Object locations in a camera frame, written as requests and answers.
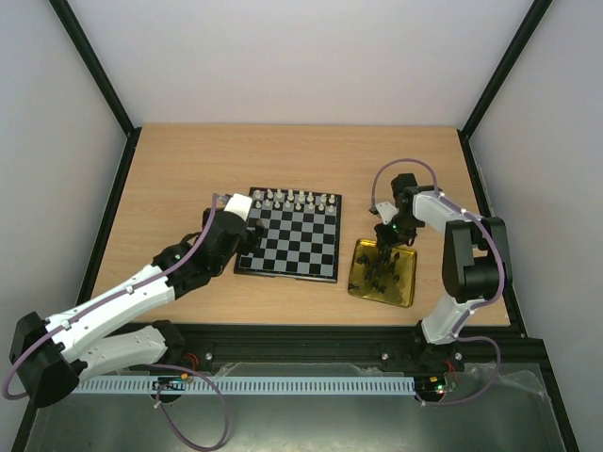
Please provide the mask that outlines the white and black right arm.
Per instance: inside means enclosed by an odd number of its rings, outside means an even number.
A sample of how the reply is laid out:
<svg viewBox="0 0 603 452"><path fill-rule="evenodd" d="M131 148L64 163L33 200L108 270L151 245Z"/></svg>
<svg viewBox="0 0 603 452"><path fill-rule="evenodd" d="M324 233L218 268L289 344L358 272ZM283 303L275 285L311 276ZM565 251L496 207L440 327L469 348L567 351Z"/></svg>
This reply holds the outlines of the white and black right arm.
<svg viewBox="0 0 603 452"><path fill-rule="evenodd" d="M410 246L425 226L444 239L444 293L417 322L402 352L416 368L429 369L453 354L468 319L496 302L512 280L506 225L501 218L471 213L436 186L419 185L412 173L398 175L391 188L392 202L371 197L369 211L381 219L375 226L378 247Z"/></svg>

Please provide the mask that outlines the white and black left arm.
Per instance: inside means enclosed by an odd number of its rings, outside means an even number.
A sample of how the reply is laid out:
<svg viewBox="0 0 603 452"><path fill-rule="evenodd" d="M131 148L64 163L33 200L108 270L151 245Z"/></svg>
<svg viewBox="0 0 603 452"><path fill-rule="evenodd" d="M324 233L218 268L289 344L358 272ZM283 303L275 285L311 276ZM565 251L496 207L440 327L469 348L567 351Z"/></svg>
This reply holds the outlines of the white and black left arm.
<svg viewBox="0 0 603 452"><path fill-rule="evenodd" d="M41 318L31 312L15 326L12 364L2 396L19 378L24 396L36 408L51 406L87 379L122 367L178 360L183 339L170 322L115 335L132 319L206 286L237 253L253 250L265 231L248 220L256 203L234 195L223 208L204 211L203 228L168 246L128 280L71 310Z"/></svg>

